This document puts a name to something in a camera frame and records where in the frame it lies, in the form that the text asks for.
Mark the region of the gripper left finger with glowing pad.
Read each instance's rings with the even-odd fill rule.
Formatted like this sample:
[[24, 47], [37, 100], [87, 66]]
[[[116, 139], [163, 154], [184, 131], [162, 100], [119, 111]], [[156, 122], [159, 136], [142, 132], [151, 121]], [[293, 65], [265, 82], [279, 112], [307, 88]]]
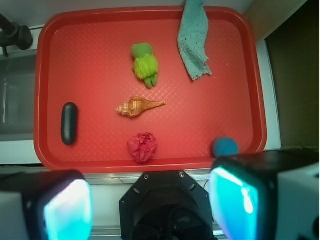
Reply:
[[93, 194], [77, 170], [0, 175], [2, 240], [88, 240]]

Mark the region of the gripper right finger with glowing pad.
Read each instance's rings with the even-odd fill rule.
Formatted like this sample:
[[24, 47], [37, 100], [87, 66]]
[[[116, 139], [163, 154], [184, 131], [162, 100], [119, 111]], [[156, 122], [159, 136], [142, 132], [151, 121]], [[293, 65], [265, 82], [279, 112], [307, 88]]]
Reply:
[[229, 240], [317, 240], [319, 177], [310, 150], [220, 156], [209, 176], [213, 219]]

